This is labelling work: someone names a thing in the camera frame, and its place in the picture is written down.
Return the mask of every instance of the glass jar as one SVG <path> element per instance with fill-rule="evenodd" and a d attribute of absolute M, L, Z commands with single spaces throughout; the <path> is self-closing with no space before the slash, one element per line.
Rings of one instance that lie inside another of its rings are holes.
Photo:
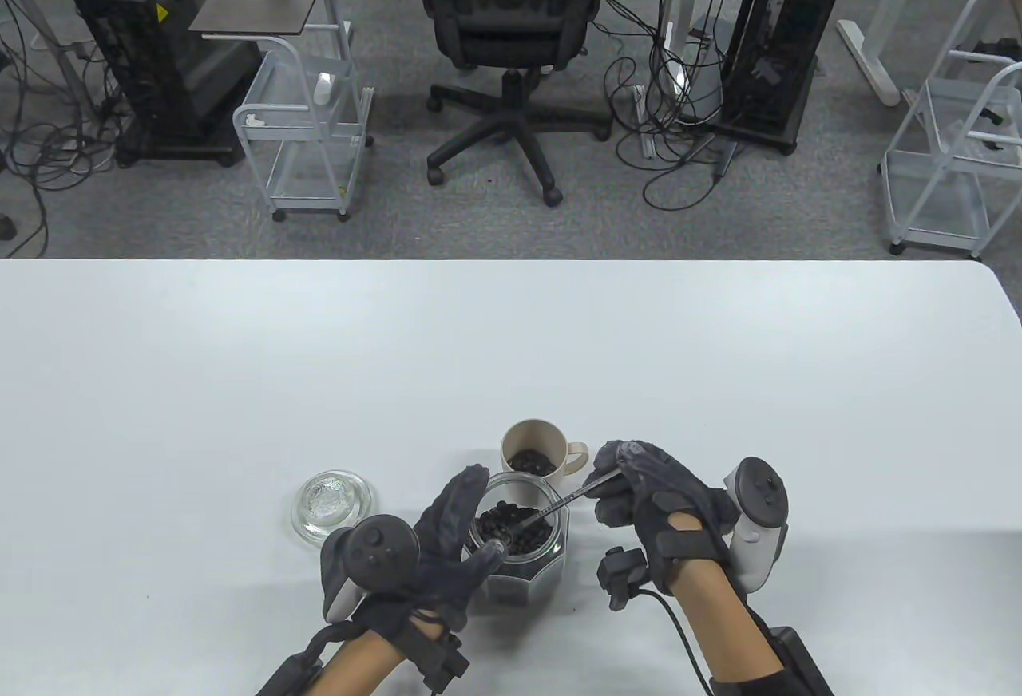
<path fill-rule="evenodd" d="M 560 497 L 543 478 L 525 472 L 500 472 L 490 478 L 486 491 L 475 511 L 476 517 L 493 509 L 498 502 L 542 510 Z M 498 605 L 525 607 L 547 600 L 564 575 L 567 554 L 568 510 L 562 507 L 547 516 L 553 530 L 547 541 L 525 555 L 508 555 L 496 573 L 482 584 L 486 599 Z M 475 518 L 468 529 L 469 552 L 482 544 Z"/>

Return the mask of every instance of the desk leg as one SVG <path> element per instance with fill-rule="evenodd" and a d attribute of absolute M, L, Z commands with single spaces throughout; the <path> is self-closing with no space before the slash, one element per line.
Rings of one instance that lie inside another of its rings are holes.
<path fill-rule="evenodd" d="M 866 75 L 874 93 L 884 105 L 893 107 L 901 101 L 901 93 L 894 86 L 887 68 L 880 61 L 880 52 L 887 46 L 891 31 L 901 17 L 907 0 L 880 0 L 880 6 L 870 26 L 863 35 L 854 20 L 837 21 L 837 31 L 844 40 L 851 56 L 855 58 L 858 68 Z"/>

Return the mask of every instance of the office chair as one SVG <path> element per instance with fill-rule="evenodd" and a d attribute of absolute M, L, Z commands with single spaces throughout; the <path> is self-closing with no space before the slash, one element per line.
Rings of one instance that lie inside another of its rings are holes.
<path fill-rule="evenodd" d="M 429 184 L 442 185 L 440 167 L 477 142 L 493 135 L 513 137 L 536 171 L 544 202 L 556 206 L 562 195 L 536 132 L 592 132 L 603 142 L 610 139 L 613 120 L 609 112 L 533 104 L 529 94 L 539 83 L 543 65 L 561 72 L 579 53 L 600 0 L 422 1 L 433 20 L 436 45 L 456 67 L 507 68 L 500 97 L 439 84 L 429 87 L 426 107 L 430 111 L 440 111 L 449 101 L 482 114 L 430 153 L 426 159 Z"/>

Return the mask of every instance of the coffee beans in mug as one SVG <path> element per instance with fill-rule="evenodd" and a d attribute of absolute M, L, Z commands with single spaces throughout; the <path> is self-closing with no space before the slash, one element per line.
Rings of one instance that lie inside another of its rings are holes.
<path fill-rule="evenodd" d="M 517 472 L 543 477 L 557 469 L 557 466 L 545 454 L 533 449 L 523 449 L 508 460 L 508 466 Z"/>

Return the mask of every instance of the forearm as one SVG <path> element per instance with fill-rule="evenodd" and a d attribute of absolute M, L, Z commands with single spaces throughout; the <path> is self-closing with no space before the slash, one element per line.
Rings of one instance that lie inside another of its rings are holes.
<path fill-rule="evenodd" d="M 671 515 L 670 522 L 680 530 L 701 527 L 698 520 L 680 513 Z M 692 625 L 715 681 L 744 683 L 784 668 L 718 563 L 685 562 L 670 590 Z"/>
<path fill-rule="evenodd" d="M 436 640 L 444 630 L 412 619 L 427 637 Z M 369 696 L 394 670 L 405 655 L 374 632 L 341 646 L 306 696 Z"/>

